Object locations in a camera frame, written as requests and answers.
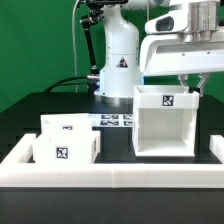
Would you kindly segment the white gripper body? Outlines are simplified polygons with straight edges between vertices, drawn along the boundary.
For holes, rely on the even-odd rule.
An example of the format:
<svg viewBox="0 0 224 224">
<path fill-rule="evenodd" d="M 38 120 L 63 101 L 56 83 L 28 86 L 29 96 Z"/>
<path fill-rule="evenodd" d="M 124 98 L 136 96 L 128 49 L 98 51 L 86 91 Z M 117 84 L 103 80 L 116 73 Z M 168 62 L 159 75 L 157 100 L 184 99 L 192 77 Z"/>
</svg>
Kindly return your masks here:
<svg viewBox="0 0 224 224">
<path fill-rule="evenodd" d="M 145 76 L 224 71 L 220 0 L 169 0 L 169 12 L 145 24 L 140 71 Z"/>
</svg>

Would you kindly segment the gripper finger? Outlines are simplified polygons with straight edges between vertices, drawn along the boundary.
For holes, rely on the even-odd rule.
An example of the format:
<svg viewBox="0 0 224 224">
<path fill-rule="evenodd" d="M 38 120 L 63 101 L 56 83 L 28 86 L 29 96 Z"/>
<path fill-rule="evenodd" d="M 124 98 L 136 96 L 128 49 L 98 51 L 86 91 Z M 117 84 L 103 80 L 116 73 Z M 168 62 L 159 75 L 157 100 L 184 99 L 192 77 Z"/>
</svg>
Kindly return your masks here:
<svg viewBox="0 0 224 224">
<path fill-rule="evenodd" d="M 197 84 L 197 88 L 199 89 L 199 93 L 203 94 L 204 88 L 209 81 L 210 74 L 209 73 L 201 73 L 199 75 L 199 78 L 200 78 L 200 80 L 199 80 L 199 83 Z"/>
<path fill-rule="evenodd" d="M 182 86 L 184 86 L 184 87 L 187 87 L 187 86 L 188 86 L 188 84 L 187 84 L 188 76 L 187 76 L 187 75 L 185 75 L 185 74 L 180 74 L 180 75 L 178 76 L 178 80 L 179 80 L 179 82 L 180 82 L 180 84 L 181 84 Z"/>
</svg>

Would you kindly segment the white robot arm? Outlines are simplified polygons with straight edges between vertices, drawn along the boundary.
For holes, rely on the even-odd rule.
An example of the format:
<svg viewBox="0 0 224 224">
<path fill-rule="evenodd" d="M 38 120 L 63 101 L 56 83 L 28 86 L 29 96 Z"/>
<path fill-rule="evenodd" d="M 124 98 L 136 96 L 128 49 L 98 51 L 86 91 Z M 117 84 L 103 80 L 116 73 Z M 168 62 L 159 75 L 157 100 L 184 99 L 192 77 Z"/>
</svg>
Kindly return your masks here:
<svg viewBox="0 0 224 224">
<path fill-rule="evenodd" d="M 224 27 L 218 24 L 221 0 L 86 0 L 90 26 L 101 21 L 106 38 L 102 69 L 91 63 L 95 96 L 112 102 L 133 97 L 146 76 L 176 75 L 182 85 L 190 74 L 200 77 L 202 91 L 209 74 L 224 71 Z M 167 7 L 145 23 L 146 37 L 123 19 L 121 11 Z"/>
</svg>

